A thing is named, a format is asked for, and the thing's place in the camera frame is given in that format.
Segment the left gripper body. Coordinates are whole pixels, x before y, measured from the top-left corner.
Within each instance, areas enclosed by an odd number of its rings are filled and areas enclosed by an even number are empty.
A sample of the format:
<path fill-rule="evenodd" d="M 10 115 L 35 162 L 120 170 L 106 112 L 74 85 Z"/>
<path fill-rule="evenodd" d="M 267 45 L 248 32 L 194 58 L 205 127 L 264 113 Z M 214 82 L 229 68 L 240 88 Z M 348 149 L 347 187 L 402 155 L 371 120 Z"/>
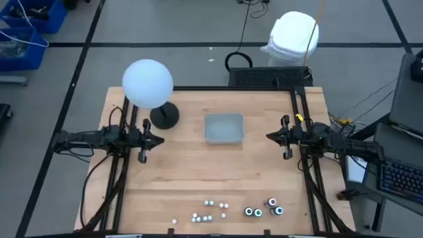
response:
<path fill-rule="evenodd" d="M 138 161 L 145 163 L 146 158 L 146 144 L 147 144 L 147 133 L 151 128 L 151 123 L 148 119 L 143 119 L 142 124 L 143 131 L 136 128 L 136 126 L 130 126 L 130 143 L 132 148 L 140 148 L 138 153 Z"/>

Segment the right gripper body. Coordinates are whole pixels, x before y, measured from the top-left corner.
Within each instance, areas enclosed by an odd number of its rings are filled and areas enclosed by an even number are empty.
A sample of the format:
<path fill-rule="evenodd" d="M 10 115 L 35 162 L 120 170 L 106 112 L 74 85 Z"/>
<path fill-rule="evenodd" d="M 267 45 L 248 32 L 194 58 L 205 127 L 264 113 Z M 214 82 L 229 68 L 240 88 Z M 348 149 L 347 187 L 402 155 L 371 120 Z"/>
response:
<path fill-rule="evenodd" d="M 282 133 L 284 136 L 285 142 L 285 151 L 283 158 L 285 160 L 291 159 L 293 157 L 292 149 L 290 145 L 299 144 L 300 139 L 303 137 L 303 129 L 301 127 L 301 121 L 299 120 L 291 129 L 288 128 L 290 123 L 289 116 L 285 114 L 281 119 Z"/>

